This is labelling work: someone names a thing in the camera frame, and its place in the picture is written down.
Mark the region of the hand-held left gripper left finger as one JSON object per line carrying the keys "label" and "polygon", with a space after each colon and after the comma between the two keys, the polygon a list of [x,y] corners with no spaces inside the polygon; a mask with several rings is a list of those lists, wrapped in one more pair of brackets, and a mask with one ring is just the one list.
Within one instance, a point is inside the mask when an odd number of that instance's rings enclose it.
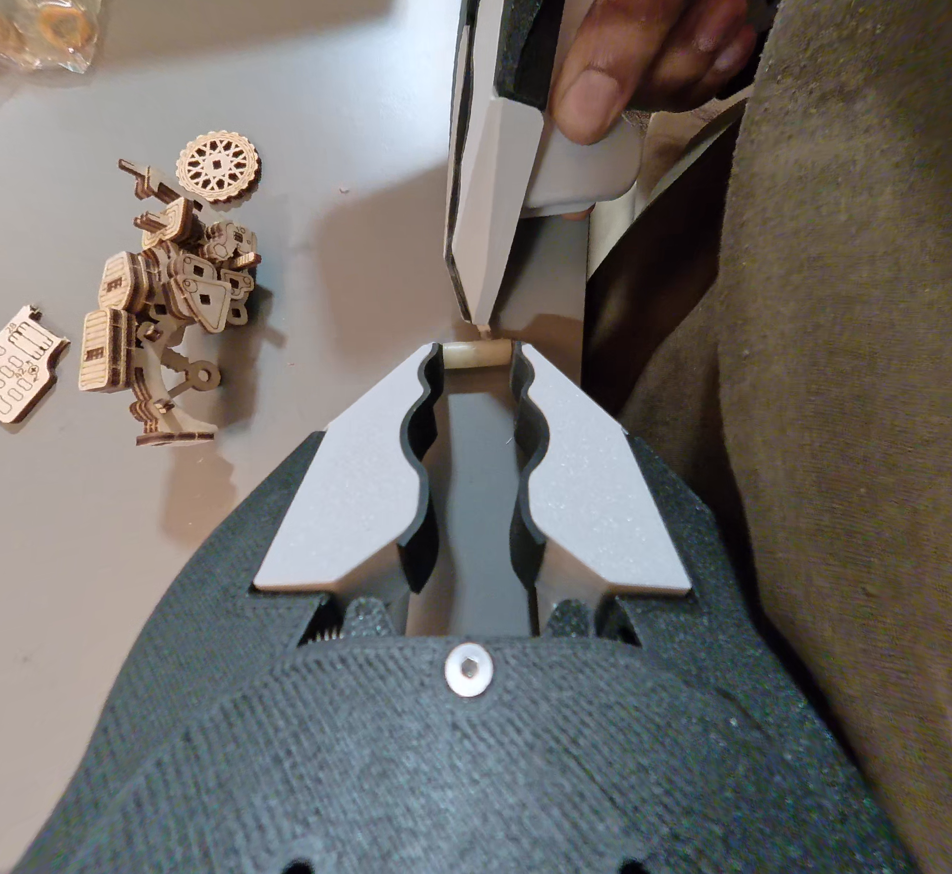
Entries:
{"label": "hand-held left gripper left finger", "polygon": [[405,603],[439,551],[423,465],[444,389],[440,344],[424,344],[320,434],[261,563],[266,592],[326,592],[342,603]]}

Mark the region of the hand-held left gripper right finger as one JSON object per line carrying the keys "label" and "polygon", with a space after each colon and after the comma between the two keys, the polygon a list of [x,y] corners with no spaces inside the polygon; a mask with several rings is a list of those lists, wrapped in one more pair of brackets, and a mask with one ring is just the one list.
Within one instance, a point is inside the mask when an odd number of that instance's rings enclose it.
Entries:
{"label": "hand-held left gripper right finger", "polygon": [[537,603],[683,597],[691,581],[628,434],[534,346],[513,347],[519,484],[509,531]]}

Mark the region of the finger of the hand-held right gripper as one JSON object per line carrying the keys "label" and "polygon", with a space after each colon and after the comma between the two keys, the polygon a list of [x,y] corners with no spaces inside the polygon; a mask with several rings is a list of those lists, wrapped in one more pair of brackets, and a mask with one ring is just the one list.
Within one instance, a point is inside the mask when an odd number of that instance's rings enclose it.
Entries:
{"label": "finger of the hand-held right gripper", "polygon": [[470,26],[473,17],[470,13],[470,8],[470,0],[461,0],[455,45],[453,88],[450,99],[444,238],[444,261],[463,320],[470,320],[470,309],[466,304],[466,296],[463,292],[462,283],[453,259],[452,243],[459,203],[460,170],[470,111]]}
{"label": "finger of the hand-held right gripper", "polygon": [[470,321],[488,328],[543,130],[542,112],[497,93],[505,0],[480,0],[472,42],[472,96],[460,165],[455,268]]}

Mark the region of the white cylinder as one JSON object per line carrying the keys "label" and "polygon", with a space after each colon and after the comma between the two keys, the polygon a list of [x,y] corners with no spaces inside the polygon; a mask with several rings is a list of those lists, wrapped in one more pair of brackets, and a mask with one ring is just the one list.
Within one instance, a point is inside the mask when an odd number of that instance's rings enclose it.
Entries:
{"label": "white cylinder", "polygon": [[513,343],[508,339],[450,342],[442,344],[447,371],[507,368],[512,360]]}

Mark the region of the person's right hand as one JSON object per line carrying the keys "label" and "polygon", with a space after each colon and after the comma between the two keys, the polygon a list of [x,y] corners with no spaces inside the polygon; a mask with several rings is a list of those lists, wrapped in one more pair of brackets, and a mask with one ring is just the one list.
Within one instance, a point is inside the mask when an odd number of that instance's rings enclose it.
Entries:
{"label": "person's right hand", "polygon": [[551,116],[570,141],[599,142],[628,109],[710,101],[757,45],[749,0],[595,0],[553,80]]}

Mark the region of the round wooden wheel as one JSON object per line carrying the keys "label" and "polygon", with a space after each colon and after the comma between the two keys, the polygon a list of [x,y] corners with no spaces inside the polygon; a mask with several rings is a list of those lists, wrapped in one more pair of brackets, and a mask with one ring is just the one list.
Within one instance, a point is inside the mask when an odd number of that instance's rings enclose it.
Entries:
{"label": "round wooden wheel", "polygon": [[180,186],[212,204],[240,199],[254,187],[260,172],[254,144],[226,130],[210,131],[188,142],[175,167]]}

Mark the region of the wooden puzzle model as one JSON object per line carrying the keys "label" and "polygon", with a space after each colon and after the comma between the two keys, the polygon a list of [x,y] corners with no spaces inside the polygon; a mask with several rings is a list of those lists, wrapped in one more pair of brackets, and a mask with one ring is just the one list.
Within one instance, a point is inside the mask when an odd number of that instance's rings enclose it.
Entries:
{"label": "wooden puzzle model", "polygon": [[139,251],[106,261],[97,309],[84,320],[78,387],[132,395],[139,447],[213,441],[218,428],[184,409],[186,392],[221,383],[209,360],[179,350],[195,327],[216,335],[247,324],[247,301],[261,262],[257,236],[231,219],[205,223],[199,205],[174,199],[134,220]]}

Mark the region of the person's olive trousers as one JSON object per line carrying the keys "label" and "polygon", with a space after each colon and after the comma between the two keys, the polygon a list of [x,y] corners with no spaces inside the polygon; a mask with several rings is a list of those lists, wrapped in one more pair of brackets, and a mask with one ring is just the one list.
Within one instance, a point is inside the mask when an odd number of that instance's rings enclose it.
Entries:
{"label": "person's olive trousers", "polygon": [[922,872],[950,872],[950,0],[780,0],[704,296],[622,419],[740,534]]}

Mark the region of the zigzag wooden piece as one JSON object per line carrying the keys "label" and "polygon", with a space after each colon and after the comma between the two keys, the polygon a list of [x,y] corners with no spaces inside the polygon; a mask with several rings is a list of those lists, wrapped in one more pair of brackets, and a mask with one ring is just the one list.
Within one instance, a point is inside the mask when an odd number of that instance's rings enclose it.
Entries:
{"label": "zigzag wooden piece", "polygon": [[168,206],[173,201],[185,199],[192,202],[196,212],[204,211],[203,200],[182,187],[175,177],[168,176],[162,169],[156,166],[139,165],[122,158],[118,160],[117,166],[134,178],[134,192],[139,200],[155,199],[162,205]]}

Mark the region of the flat perforated wooden piece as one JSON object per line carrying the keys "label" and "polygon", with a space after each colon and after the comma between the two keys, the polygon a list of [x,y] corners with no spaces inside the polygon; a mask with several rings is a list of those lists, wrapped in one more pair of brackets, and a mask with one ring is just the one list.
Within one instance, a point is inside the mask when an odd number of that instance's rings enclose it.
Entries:
{"label": "flat perforated wooden piece", "polygon": [[22,422],[56,380],[55,368],[70,345],[41,324],[42,311],[22,306],[1,327],[1,423]]}

